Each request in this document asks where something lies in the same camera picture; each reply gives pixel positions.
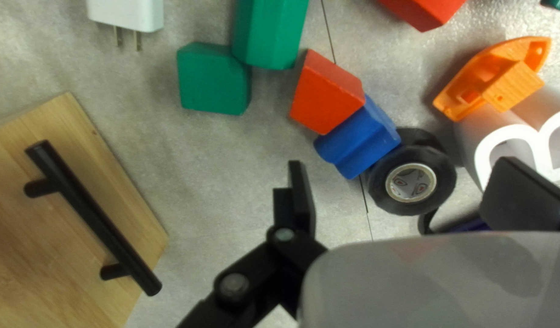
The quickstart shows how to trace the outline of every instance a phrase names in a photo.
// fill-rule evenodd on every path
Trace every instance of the wooden board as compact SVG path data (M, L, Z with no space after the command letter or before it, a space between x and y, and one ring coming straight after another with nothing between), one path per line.
M130 277L99 278L100 268L116 261L59 193L23 193L25 183L43 178L24 150L43 139L151 268L167 244L70 93L0 125L0 328L122 327L141 289Z

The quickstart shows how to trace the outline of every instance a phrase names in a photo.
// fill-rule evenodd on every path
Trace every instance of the orange 3d-printed part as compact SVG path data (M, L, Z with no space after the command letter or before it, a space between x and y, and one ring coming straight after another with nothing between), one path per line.
M508 111L544 85L537 76L551 38L521 37L483 50L474 56L434 100L434 106L454 122L491 104Z

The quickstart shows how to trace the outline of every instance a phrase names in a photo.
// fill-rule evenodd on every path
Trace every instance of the gray table surface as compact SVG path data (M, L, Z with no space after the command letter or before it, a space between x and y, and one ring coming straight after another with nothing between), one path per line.
M71 91L170 235L155 270L164 289L141 296L127 327L175 327L220 270L263 241L272 189L287 184L290 159L308 168L318 240L328 247L417 235L416 218L373 205L361 181L321 160L315 134L287 117L297 70L255 68L240 117L181 108L175 52L191 41L228 44L234 1L165 5L165 29L145 34L137 53L130 34L117 49L111 27L87 19L84 0L0 0L0 115ZM431 101L479 50L527 35L553 37L540 75L560 88L560 12L539 0L470 0L428 33L373 0L324 0L324 9L310 0L300 46L357 75L399 126L434 132L459 165L451 123ZM438 224L480 201L464 168L458 173ZM259 325L295 326L280 309Z

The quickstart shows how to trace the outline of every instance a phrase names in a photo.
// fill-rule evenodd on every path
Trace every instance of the white power adapter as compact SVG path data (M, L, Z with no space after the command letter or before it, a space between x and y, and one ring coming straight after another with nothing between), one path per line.
M136 50L142 49L141 32L164 27L164 0L86 0L87 17L114 26L116 44L123 44L122 29L134 31Z

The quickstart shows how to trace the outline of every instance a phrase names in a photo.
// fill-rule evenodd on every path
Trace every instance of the red wooden block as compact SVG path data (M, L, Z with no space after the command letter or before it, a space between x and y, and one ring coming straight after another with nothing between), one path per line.
M446 24L466 0L378 0L420 32Z
M361 80L314 50L308 50L290 116L327 134L365 104Z

